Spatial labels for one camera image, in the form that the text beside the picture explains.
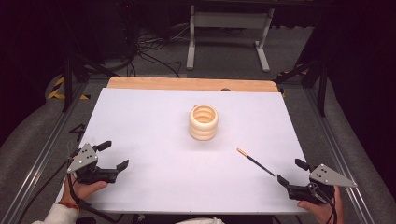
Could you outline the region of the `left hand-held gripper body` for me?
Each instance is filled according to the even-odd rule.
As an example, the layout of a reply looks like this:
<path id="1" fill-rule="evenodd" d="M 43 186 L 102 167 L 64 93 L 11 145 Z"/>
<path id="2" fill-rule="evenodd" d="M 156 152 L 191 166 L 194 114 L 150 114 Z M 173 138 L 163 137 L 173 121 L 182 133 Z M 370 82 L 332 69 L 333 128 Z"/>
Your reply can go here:
<path id="1" fill-rule="evenodd" d="M 67 173 L 73 175 L 77 182 L 81 184 L 90 185 L 98 181 L 115 183 L 119 172 L 117 169 L 98 167 L 98 156 L 92 147 L 92 145 L 86 143 L 77 151 L 77 154 L 72 157 Z"/>

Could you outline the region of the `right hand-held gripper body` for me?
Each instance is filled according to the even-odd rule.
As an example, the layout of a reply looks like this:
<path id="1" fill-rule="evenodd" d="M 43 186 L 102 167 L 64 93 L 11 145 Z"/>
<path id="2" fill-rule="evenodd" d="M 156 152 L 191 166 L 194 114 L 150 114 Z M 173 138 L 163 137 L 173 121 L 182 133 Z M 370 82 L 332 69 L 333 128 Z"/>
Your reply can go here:
<path id="1" fill-rule="evenodd" d="M 289 184 L 286 187 L 291 200 L 307 201 L 313 204 L 326 204 L 334 197 L 334 187 L 352 187 L 358 185 L 355 181 L 337 173 L 325 164 L 320 164 L 309 170 L 309 183 L 306 186 Z"/>

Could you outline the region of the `black pencil with gold end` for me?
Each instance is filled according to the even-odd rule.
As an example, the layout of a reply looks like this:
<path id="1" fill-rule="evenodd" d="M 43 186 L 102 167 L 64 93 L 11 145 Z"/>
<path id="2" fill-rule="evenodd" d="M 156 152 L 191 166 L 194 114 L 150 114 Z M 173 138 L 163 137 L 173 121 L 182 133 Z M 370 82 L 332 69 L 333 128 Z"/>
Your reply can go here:
<path id="1" fill-rule="evenodd" d="M 256 164 L 257 166 L 259 166 L 261 169 L 263 169 L 267 174 L 269 174 L 270 176 L 275 177 L 275 174 L 273 172 L 271 172 L 269 169 L 267 169 L 266 167 L 264 167 L 262 164 L 260 164 L 258 161 L 256 161 L 255 159 L 253 159 L 252 157 L 250 157 L 245 151 L 243 151 L 241 148 L 237 148 L 236 149 L 240 154 L 242 154 L 244 157 L 246 157 L 248 160 L 252 161 L 254 164 Z"/>

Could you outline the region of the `ribbed wooden pen holder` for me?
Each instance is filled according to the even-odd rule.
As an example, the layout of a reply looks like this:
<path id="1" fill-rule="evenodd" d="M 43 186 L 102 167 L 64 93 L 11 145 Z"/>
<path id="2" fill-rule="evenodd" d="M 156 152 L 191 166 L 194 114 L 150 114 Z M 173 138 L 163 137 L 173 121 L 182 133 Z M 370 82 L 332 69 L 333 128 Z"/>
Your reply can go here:
<path id="1" fill-rule="evenodd" d="M 196 140 L 212 139 L 217 133 L 218 124 L 218 112 L 210 105 L 196 105 L 189 114 L 189 132 Z"/>

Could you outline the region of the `person's left hand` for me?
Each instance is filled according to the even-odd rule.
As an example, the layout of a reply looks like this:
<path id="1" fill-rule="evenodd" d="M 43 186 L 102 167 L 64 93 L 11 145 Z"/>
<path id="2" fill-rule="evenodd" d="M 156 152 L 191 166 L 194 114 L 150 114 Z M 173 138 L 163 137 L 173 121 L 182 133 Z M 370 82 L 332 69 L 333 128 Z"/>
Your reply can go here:
<path id="1" fill-rule="evenodd" d="M 70 177 L 70 178 L 66 177 L 64 180 L 64 191 L 61 197 L 61 202 L 77 205 L 78 203 L 74 200 L 74 198 L 71 195 L 70 187 L 73 187 L 73 191 L 75 192 L 77 198 L 81 200 L 87 200 L 95 192 L 106 188 L 107 182 L 98 181 L 90 185 L 85 185 L 75 182 L 74 177 Z"/>

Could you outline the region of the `person's right hand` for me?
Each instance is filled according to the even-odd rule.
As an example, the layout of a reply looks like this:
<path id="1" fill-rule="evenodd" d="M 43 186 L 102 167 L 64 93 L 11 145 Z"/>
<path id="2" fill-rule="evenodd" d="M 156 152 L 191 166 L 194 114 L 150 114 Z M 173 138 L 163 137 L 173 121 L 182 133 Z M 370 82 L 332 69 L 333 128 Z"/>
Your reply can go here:
<path id="1" fill-rule="evenodd" d="M 334 187 L 334 198 L 332 201 L 335 205 L 337 222 L 334 222 L 332 208 L 329 204 L 316 205 L 307 201 L 300 201 L 297 203 L 297 206 L 311 213 L 315 217 L 315 220 L 318 222 L 318 224 L 344 224 L 345 213 L 343 209 L 343 202 L 340 189 L 337 186 Z"/>

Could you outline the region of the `white board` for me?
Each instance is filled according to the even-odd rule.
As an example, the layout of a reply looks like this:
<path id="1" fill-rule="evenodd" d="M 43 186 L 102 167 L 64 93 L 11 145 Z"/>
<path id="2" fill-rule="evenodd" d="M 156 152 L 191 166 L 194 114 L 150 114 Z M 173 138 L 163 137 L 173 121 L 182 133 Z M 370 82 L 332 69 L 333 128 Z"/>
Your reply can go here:
<path id="1" fill-rule="evenodd" d="M 218 112 L 210 140 L 190 135 L 196 105 Z M 294 163 L 304 154 L 278 92 L 104 88 L 82 141 L 112 142 L 98 155 L 103 169 L 129 161 L 115 183 L 89 199 L 109 213 L 296 214 L 276 176 L 294 185 L 308 182 L 307 172 Z"/>

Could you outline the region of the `yellow black hazard tape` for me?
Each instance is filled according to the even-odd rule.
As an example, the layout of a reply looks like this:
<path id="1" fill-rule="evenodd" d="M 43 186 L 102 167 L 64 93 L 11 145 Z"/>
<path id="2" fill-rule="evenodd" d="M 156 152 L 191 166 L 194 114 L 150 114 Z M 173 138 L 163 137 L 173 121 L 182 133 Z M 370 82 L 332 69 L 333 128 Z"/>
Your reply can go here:
<path id="1" fill-rule="evenodd" d="M 52 90 L 49 92 L 48 99 L 65 99 L 65 94 L 60 93 L 60 89 L 64 84 L 64 76 L 59 76 L 57 81 L 55 82 Z"/>

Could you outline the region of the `black tripod stand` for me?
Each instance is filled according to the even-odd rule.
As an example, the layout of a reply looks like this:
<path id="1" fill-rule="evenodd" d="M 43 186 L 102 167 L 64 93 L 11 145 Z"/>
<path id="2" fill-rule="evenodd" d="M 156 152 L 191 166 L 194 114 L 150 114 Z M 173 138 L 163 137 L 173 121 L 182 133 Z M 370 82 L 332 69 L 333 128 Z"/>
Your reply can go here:
<path id="1" fill-rule="evenodd" d="M 275 79 L 275 84 L 280 84 L 292 77 L 306 72 L 301 85 L 305 89 L 312 89 L 318 83 L 317 107 L 319 114 L 325 116 L 325 96 L 327 89 L 326 59 L 329 55 L 328 38 L 330 28 L 324 19 L 320 19 L 311 35 L 308 37 L 304 48 L 294 67 L 289 72 L 280 73 Z"/>
<path id="2" fill-rule="evenodd" d="M 87 12 L 90 0 L 55 0 L 58 10 L 58 37 L 64 53 L 65 102 L 63 112 L 73 103 L 73 77 L 79 83 L 86 83 L 90 75 L 86 65 L 107 77 L 116 74 L 104 68 L 103 54 L 100 51 L 92 20 Z"/>

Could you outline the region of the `person's white top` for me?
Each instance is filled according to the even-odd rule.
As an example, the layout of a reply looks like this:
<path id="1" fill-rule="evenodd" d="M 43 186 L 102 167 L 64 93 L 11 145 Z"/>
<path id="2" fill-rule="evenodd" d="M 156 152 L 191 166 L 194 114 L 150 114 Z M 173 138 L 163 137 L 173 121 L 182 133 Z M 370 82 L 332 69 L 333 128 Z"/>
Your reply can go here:
<path id="1" fill-rule="evenodd" d="M 175 224 L 225 224 L 217 217 L 196 217 L 187 220 L 179 221 Z"/>

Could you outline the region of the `grey metal stand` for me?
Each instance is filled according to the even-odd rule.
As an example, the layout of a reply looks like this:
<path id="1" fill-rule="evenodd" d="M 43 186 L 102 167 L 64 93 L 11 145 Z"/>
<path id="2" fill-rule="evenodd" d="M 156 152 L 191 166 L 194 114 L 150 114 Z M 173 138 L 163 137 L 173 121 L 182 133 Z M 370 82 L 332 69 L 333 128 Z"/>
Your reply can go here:
<path id="1" fill-rule="evenodd" d="M 263 46 L 268 35 L 275 10 L 270 8 L 265 13 L 232 13 L 232 12 L 204 12 L 197 11 L 191 6 L 190 13 L 190 42 L 187 55 L 186 68 L 194 68 L 195 57 L 195 29 L 200 28 L 241 28 L 260 29 L 262 36 L 254 42 L 255 50 L 264 73 L 270 72 Z"/>

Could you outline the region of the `aluminium rail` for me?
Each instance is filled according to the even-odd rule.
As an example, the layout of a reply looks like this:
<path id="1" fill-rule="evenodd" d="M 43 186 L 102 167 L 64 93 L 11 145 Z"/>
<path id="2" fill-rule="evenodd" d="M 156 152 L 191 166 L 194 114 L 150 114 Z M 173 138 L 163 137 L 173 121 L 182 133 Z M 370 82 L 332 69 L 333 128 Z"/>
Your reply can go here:
<path id="1" fill-rule="evenodd" d="M 48 100 L 0 148 L 0 224 L 16 224 L 42 175 L 86 84 L 76 84 L 72 103 Z"/>
<path id="2" fill-rule="evenodd" d="M 342 154 L 341 148 L 339 147 L 335 139 L 335 136 L 332 132 L 332 128 L 329 122 L 319 112 L 317 106 L 317 96 L 315 92 L 311 89 L 304 89 L 304 93 L 306 95 L 307 101 L 309 102 L 311 108 L 314 111 L 314 114 L 318 120 L 321 130 L 324 132 L 326 136 L 326 140 L 330 146 L 330 154 L 335 163 L 335 167 L 337 171 L 340 174 L 344 175 L 345 177 L 348 177 L 351 180 L 355 180 L 355 177 L 350 172 L 347 162 Z M 372 215 L 361 196 L 360 189 L 358 187 L 356 188 L 346 187 L 346 192 L 358 215 L 360 224 L 375 224 Z"/>

